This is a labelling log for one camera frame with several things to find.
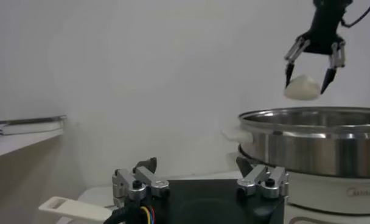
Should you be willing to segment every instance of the pot handle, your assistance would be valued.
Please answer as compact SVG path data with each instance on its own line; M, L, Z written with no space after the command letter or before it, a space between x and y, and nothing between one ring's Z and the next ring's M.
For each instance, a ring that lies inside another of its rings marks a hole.
M39 210L96 224L103 223L112 214L112 211L107 208L61 197L48 199L39 207Z
M239 126L225 128L221 133L223 137L230 142L237 142L240 144L253 143L253 135Z

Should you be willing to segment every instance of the midea logo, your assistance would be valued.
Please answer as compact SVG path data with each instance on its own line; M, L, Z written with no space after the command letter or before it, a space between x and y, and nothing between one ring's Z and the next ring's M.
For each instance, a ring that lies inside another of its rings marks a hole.
M370 189L359 189L351 187L346 191L346 193L349 197L370 196Z

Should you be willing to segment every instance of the white shelf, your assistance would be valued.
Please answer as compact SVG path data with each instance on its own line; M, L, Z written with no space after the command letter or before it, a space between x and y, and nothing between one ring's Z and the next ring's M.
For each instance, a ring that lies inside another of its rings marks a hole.
M0 156L62 134L63 129L58 129L40 133L0 136Z

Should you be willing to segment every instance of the colored wires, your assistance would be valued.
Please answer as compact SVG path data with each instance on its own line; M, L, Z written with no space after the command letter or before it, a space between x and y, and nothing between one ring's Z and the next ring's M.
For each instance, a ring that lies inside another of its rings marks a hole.
M150 209L148 209L146 206L142 206L141 210L143 210L146 213L147 224L154 224L155 223L155 212L154 212L153 207L150 206Z

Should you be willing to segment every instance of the white dumpling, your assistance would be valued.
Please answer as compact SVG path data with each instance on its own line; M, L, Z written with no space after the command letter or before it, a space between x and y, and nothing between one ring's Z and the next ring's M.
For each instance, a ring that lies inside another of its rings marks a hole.
M293 100L315 100L320 96L320 86L311 77L300 75L289 83L284 95Z

